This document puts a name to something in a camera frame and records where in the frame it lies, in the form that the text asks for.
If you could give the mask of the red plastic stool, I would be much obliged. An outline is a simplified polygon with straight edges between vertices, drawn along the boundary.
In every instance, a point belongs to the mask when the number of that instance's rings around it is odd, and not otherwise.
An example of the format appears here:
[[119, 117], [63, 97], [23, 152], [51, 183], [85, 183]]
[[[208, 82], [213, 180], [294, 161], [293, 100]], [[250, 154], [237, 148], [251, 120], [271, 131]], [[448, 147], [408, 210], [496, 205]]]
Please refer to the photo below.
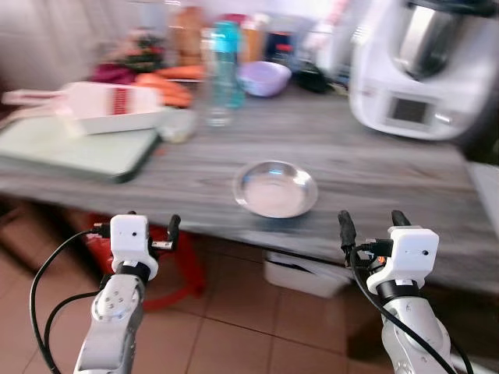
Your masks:
[[[111, 247], [110, 240], [100, 238], [97, 235], [87, 235], [85, 243], [90, 254], [100, 265], [103, 277], [110, 277], [113, 274], [111, 269]], [[157, 277], [147, 285], [146, 297], [143, 300], [143, 309], [147, 312], [159, 309], [167, 309], [175, 306], [186, 298], [200, 298], [204, 296], [207, 288], [202, 261], [197, 257], [190, 234], [184, 231], [179, 232], [179, 246], [174, 252], [159, 252], [157, 254], [160, 268]], [[154, 292], [154, 286], [164, 284], [166, 277], [175, 277], [179, 283], [167, 287], [167, 292], [161, 295]]]

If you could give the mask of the shallow stainless steel bowl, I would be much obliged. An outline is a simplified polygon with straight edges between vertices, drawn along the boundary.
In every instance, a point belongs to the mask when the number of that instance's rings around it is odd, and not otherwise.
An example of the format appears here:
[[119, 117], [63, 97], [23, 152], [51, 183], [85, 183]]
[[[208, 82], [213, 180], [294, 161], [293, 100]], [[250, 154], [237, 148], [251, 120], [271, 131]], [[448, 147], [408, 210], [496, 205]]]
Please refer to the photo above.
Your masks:
[[235, 202], [250, 213], [268, 218], [293, 218], [317, 203], [315, 178], [288, 161], [254, 161], [243, 165], [232, 179]]

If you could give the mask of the pale green cutting board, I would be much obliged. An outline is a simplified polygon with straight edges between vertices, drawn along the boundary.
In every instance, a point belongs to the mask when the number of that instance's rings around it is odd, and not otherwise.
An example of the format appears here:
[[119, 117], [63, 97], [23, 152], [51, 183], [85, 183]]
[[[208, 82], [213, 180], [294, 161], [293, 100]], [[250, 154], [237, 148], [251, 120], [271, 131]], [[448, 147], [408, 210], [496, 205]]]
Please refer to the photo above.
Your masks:
[[160, 142], [156, 129], [75, 136], [50, 115], [14, 118], [0, 127], [0, 165], [125, 184]]

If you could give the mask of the white cabinet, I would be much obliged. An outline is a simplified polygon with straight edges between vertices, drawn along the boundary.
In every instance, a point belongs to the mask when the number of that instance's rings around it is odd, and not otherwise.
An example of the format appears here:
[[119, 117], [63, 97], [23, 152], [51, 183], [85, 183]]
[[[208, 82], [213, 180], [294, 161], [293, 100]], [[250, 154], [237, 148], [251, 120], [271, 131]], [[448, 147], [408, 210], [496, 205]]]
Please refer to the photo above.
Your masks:
[[487, 213], [495, 234], [499, 234], [499, 167], [491, 164], [466, 163], [471, 181]]

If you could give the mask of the small clear lidded food container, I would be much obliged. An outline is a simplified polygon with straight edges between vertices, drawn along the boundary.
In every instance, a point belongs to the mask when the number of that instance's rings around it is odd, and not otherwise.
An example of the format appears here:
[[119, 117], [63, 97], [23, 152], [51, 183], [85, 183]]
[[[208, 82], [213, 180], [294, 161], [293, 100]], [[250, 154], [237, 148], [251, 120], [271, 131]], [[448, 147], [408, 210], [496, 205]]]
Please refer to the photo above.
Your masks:
[[197, 115], [186, 109], [167, 109], [161, 115], [157, 132], [167, 143], [184, 143], [196, 131]]

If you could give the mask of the white mandoline slicer red blade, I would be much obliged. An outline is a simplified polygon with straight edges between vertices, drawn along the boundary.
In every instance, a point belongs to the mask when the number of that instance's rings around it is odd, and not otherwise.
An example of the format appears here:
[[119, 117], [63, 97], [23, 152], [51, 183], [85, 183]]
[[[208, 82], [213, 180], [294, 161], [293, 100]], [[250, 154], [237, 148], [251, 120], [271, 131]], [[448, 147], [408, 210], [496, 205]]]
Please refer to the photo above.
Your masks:
[[60, 90], [10, 90], [3, 104], [21, 104], [25, 117], [53, 117], [76, 136], [153, 129], [167, 110], [147, 86], [74, 82]]

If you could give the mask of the clear drinking glass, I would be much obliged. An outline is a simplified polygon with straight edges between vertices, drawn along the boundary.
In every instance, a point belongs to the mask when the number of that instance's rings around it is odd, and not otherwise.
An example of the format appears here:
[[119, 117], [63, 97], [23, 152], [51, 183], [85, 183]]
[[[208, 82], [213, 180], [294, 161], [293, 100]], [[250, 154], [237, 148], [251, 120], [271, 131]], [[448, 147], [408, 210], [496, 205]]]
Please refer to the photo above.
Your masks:
[[206, 84], [206, 107], [204, 117], [211, 127], [225, 127], [232, 121], [232, 110], [229, 109], [231, 85], [225, 79], [210, 76]]

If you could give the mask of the white food processor steel jug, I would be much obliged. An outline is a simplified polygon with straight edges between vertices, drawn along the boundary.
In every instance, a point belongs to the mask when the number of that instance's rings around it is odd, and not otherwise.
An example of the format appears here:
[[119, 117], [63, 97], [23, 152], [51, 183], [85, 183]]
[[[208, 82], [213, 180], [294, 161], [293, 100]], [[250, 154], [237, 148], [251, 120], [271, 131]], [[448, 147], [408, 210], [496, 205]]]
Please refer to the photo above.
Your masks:
[[349, 103], [385, 134], [452, 140], [497, 107], [498, 0], [371, 0]]

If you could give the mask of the small black pouch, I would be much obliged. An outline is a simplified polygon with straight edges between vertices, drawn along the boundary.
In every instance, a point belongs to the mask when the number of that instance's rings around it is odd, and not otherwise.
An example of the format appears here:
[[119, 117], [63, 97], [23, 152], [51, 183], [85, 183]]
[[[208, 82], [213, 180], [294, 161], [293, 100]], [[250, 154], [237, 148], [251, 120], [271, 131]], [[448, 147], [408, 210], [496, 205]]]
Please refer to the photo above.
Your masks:
[[295, 82], [299, 88], [315, 94], [324, 95], [332, 90], [331, 81], [327, 75], [315, 65], [304, 65], [302, 69], [295, 72]]

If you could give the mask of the green bag of vegetables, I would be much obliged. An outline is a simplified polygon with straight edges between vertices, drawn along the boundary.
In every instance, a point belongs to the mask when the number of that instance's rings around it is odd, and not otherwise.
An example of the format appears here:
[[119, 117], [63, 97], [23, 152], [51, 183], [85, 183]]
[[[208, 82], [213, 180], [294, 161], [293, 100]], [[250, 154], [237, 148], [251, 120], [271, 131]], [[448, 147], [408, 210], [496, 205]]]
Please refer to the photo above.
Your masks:
[[134, 72], [154, 72], [165, 68], [165, 39], [146, 28], [132, 29], [111, 61]]

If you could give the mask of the purple bowl with dark sticker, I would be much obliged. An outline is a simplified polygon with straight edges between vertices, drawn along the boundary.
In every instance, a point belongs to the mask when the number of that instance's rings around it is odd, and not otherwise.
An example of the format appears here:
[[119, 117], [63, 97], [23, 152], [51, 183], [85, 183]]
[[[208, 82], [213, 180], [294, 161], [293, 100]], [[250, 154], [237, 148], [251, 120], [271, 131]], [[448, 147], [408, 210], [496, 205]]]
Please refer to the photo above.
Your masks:
[[286, 65], [254, 61], [241, 65], [236, 77], [247, 95], [273, 97], [288, 85], [292, 71]]

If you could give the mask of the teal-capped water bottle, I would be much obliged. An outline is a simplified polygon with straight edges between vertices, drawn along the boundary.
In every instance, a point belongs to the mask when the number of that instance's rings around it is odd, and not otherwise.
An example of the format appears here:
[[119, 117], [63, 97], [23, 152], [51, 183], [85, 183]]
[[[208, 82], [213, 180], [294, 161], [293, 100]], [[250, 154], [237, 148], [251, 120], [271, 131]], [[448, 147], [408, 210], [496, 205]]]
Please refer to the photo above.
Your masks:
[[245, 100], [238, 78], [239, 36], [239, 26], [232, 21], [217, 21], [211, 29], [211, 102], [232, 110]]

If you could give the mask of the red-lidded jar of crackers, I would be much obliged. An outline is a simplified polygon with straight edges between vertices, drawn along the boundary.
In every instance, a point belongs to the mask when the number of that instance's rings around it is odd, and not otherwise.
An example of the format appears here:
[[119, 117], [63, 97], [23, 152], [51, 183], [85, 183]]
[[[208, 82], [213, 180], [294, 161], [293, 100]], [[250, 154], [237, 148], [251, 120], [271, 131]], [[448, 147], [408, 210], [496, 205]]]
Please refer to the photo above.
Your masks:
[[202, 65], [203, 7], [194, 0], [167, 0], [168, 36], [176, 65]]

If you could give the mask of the clear plastic pitcher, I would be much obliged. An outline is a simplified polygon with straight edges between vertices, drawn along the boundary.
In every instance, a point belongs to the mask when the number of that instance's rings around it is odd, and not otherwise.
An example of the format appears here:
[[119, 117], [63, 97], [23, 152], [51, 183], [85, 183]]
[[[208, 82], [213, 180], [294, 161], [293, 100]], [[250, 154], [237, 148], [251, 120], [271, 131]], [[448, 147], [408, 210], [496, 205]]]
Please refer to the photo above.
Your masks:
[[331, 0], [331, 9], [314, 28], [304, 43], [306, 57], [309, 63], [324, 74], [331, 75], [334, 68], [335, 55], [338, 53], [339, 25], [343, 16], [349, 10], [352, 0]]

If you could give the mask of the orange squeeze bottle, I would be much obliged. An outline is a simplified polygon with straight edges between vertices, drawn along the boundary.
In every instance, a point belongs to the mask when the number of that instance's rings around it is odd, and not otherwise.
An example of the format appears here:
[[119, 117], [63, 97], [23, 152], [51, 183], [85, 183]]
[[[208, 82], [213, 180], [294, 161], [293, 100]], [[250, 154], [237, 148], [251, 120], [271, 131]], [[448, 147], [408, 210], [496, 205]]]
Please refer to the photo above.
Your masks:
[[267, 15], [249, 16], [240, 24], [239, 64], [245, 65], [260, 60], [261, 28], [267, 22]]

